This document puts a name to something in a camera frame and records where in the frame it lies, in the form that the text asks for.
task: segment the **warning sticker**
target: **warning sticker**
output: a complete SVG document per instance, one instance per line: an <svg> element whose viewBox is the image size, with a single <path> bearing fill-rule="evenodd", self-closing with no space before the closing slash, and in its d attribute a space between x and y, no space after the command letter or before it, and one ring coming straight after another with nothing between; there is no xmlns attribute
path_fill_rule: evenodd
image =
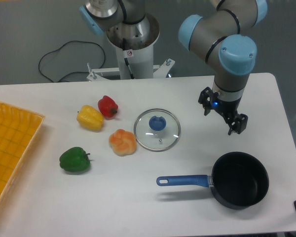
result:
<svg viewBox="0 0 296 237"><path fill-rule="evenodd" d="M124 58L130 58L130 57L133 57L133 56L134 56L134 52L133 52L133 50L131 50L131 49L124 50L124 51L123 51L123 56L124 56Z"/></svg>

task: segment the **yellow basket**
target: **yellow basket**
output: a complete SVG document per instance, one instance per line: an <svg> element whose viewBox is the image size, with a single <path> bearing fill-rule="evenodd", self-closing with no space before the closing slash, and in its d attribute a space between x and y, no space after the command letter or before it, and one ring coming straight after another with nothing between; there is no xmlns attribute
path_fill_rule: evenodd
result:
<svg viewBox="0 0 296 237"><path fill-rule="evenodd" d="M0 200L45 116L0 102Z"/></svg>

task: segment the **blue lid knob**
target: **blue lid knob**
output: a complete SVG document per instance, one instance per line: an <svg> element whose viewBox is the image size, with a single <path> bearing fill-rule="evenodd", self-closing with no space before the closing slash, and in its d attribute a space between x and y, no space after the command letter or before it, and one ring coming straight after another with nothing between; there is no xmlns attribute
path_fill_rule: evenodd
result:
<svg viewBox="0 0 296 237"><path fill-rule="evenodd" d="M154 131L161 131L166 127L166 120L164 117L153 116L149 120L149 127Z"/></svg>
<svg viewBox="0 0 296 237"><path fill-rule="evenodd" d="M219 48L219 60L230 73L248 74L256 63L257 46L247 36L232 35L225 38Z"/></svg>
<svg viewBox="0 0 296 237"><path fill-rule="evenodd" d="M102 31L102 29L98 26L98 24L92 19L92 17L89 15L89 13L87 12L87 10L81 6L79 8L79 11L81 13L81 16L84 20L84 22L87 24L88 28L90 29L90 31L96 35L101 35L104 32Z"/></svg>
<svg viewBox="0 0 296 237"><path fill-rule="evenodd" d="M202 19L202 17L199 15L191 15L186 18L180 26L179 41L187 50L189 50L189 42L191 40L194 28L200 19Z"/></svg>

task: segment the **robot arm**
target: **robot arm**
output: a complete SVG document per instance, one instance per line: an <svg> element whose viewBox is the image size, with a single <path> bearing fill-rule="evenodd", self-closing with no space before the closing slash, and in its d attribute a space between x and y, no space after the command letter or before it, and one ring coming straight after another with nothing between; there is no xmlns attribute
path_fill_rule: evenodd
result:
<svg viewBox="0 0 296 237"><path fill-rule="evenodd" d="M208 19L188 17L179 29L179 40L216 71L212 89L205 88L199 97L204 115L215 110L228 124L229 135L240 134L248 117L238 114L237 108L257 54L253 40L240 33L265 17L267 4L265 0L221 0L216 9Z"/></svg>
<svg viewBox="0 0 296 237"><path fill-rule="evenodd" d="M136 24L145 15L145 0L88 0L80 13L89 29L96 35L121 22Z"/></svg>
<svg viewBox="0 0 296 237"><path fill-rule="evenodd" d="M153 78L153 44L160 29L146 13L145 0L88 0L80 13L94 34L106 32L121 79Z"/></svg>

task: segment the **yellow bell pepper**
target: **yellow bell pepper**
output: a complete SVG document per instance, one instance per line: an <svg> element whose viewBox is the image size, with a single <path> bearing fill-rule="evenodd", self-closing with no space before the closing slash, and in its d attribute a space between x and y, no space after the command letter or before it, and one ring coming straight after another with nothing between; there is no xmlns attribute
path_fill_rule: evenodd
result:
<svg viewBox="0 0 296 237"><path fill-rule="evenodd" d="M92 106L84 105L78 112L77 121L82 127L99 131L104 123L104 117Z"/></svg>

